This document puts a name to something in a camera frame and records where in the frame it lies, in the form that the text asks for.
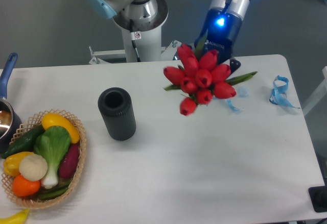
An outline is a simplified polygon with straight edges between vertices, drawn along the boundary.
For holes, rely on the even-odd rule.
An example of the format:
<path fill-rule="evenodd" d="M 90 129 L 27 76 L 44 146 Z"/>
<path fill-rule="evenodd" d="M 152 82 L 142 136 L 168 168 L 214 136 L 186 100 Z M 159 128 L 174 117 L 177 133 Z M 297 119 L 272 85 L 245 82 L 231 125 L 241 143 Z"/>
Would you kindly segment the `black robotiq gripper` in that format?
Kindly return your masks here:
<path fill-rule="evenodd" d="M 206 53 L 212 49 L 217 50 L 219 52 L 217 63 L 223 63 L 233 56 L 233 45 L 241 25 L 241 18 L 220 9 L 210 9 L 200 35 L 194 41 L 194 46 L 197 46 L 201 37 L 206 34 L 207 38 L 202 48 L 203 52 Z M 231 58 L 229 66 L 231 74 L 233 74 L 241 67 L 241 62 Z"/>

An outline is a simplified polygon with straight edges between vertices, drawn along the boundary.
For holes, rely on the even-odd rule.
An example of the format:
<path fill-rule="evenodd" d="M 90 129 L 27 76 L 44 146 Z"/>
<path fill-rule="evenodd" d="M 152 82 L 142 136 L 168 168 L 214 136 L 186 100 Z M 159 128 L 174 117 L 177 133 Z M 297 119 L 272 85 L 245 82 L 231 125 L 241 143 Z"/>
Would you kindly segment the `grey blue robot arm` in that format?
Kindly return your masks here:
<path fill-rule="evenodd" d="M 198 54 L 217 50 L 218 63 L 229 61 L 235 72 L 241 63 L 233 57 L 238 36 L 251 0 L 212 0 L 194 48 Z M 127 62 L 161 60 L 161 27 L 168 18 L 165 0 L 87 0 L 103 18 L 121 29 Z"/>

